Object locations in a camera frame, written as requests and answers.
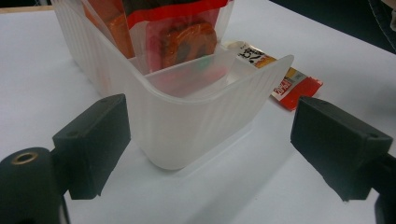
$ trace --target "ribbed plastic surface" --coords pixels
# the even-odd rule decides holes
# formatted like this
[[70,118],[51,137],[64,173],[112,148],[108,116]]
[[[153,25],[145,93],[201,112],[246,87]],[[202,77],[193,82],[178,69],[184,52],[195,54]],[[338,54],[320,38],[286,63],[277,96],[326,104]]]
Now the ribbed plastic surface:
[[52,4],[78,65],[103,96],[126,94],[133,140],[164,169],[185,167],[246,127],[293,60],[287,56],[257,70],[238,59],[230,62],[221,52],[210,59],[221,58],[216,64],[227,72],[216,88],[176,97],[157,90],[142,76],[84,17],[80,2],[52,0]]

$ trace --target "food package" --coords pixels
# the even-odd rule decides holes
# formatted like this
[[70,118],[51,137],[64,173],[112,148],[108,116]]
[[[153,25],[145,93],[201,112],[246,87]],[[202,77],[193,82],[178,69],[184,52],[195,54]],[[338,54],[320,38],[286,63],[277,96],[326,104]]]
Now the food package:
[[144,75],[213,54],[233,0],[124,0],[128,28]]
[[[275,58],[243,41],[228,42],[225,45],[227,49],[235,51],[240,58],[257,68],[276,61]],[[323,82],[317,78],[309,77],[291,67],[279,86],[272,92],[272,96],[288,110],[294,110],[300,96],[313,96],[322,85]]]
[[86,17],[126,58],[133,58],[134,48],[122,0],[82,0],[82,5]]

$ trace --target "black bracket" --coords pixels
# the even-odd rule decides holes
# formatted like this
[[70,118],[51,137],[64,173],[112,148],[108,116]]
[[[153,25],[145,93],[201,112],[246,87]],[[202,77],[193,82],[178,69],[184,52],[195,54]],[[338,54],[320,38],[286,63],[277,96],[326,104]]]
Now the black bracket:
[[53,136],[0,163],[0,222],[70,223],[64,202],[100,195],[131,140],[125,95],[96,102]]
[[396,223],[396,159],[392,138],[328,102],[301,97],[291,143],[343,201],[365,200],[374,188],[378,224]]

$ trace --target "white surface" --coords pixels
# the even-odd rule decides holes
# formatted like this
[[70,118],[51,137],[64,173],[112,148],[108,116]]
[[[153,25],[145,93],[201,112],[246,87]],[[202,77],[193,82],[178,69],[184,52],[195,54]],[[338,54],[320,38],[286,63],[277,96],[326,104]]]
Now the white surface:
[[[277,58],[293,54],[295,68],[324,82],[320,99],[396,137],[394,54],[262,0],[235,2],[224,39]],[[0,68],[1,160],[27,147],[53,148],[51,137],[100,99],[51,11],[0,15]],[[343,203],[294,151],[293,116],[269,101],[250,135],[179,172],[156,168],[132,142],[102,197],[70,201],[66,194],[70,217],[81,224],[375,223],[375,192]],[[240,170],[249,172],[236,178]]]

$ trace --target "orange snack package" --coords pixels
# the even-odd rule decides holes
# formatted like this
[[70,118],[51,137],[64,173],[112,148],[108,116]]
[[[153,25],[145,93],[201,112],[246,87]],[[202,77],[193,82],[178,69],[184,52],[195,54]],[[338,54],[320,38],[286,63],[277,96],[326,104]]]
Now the orange snack package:
[[[243,41],[229,43],[227,48],[234,50],[239,57],[257,68],[262,68],[268,63],[276,61],[275,58]],[[279,86],[272,92],[272,96],[288,110],[294,110],[300,96],[313,96],[322,85],[322,81],[309,77],[291,67]]]
[[121,0],[87,0],[83,1],[86,17],[126,58],[134,57],[134,48]]
[[233,4],[232,0],[122,2],[138,69],[144,75],[213,54],[228,22],[224,15],[231,12],[227,6]]

